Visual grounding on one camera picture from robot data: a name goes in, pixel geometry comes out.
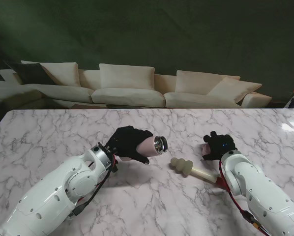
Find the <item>cylindrical object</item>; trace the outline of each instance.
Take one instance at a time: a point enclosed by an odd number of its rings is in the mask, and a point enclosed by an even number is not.
[[[149,137],[136,148],[136,151],[145,157],[159,156],[164,154],[167,150],[168,143],[166,138],[163,136]]]
[[[216,183],[217,181],[217,175],[213,174],[212,172],[209,172],[209,171],[203,171],[203,170],[199,170],[199,169],[194,169],[192,168],[192,173],[197,175],[197,176],[200,176],[200,177],[203,177],[213,183]]]

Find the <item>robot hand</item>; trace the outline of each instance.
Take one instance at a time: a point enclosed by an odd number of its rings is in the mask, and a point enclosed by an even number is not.
[[[151,136],[153,134],[148,130],[134,129],[133,126],[121,127],[116,130],[105,147],[119,157],[130,157],[148,165],[149,159],[139,154],[136,148]]]
[[[203,156],[205,161],[220,160],[226,152],[237,150],[229,134],[217,135],[216,131],[211,131],[210,136],[204,136],[205,143],[210,147],[210,153]]]

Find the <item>metal bottle cap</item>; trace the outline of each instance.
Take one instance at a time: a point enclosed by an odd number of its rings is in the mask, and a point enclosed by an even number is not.
[[[154,140],[154,145],[159,155],[164,154],[168,150],[167,140],[163,136],[156,136]]]

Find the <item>white marble surface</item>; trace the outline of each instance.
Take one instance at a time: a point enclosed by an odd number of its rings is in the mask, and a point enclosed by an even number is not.
[[[294,110],[143,109],[17,110],[0,123],[0,223],[39,179],[69,156],[106,143],[121,126],[168,139],[169,152],[150,165],[120,163],[90,204],[53,236],[251,236],[228,194],[169,168],[172,157],[201,158],[203,136],[231,134],[237,148],[294,200]],[[239,203],[246,207],[244,198]]]

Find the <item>backdrop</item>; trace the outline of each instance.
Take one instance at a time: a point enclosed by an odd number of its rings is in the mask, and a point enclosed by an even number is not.
[[[288,101],[294,0],[0,0],[3,59],[239,75]]]

